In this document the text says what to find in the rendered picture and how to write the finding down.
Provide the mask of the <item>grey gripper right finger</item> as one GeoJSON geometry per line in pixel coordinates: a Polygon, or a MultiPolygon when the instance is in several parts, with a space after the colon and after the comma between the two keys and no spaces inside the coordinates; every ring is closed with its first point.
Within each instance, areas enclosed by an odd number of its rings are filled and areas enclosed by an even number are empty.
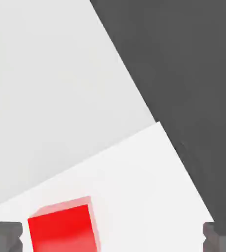
{"type": "Polygon", "coordinates": [[[226,252],[226,222],[205,222],[203,235],[203,252],[226,252]]]}

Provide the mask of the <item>small red cube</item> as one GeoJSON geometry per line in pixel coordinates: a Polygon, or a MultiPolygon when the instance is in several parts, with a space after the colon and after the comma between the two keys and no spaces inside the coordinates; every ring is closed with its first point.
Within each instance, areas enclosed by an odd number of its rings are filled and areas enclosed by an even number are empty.
{"type": "Polygon", "coordinates": [[[44,206],[28,225],[33,252],[101,252],[89,196],[44,206]]]}

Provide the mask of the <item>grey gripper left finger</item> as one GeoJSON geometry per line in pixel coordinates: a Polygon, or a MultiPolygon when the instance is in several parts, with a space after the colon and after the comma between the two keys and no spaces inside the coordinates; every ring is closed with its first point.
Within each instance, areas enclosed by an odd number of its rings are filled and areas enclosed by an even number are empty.
{"type": "Polygon", "coordinates": [[[0,252],[23,252],[21,222],[0,221],[0,252]]]}

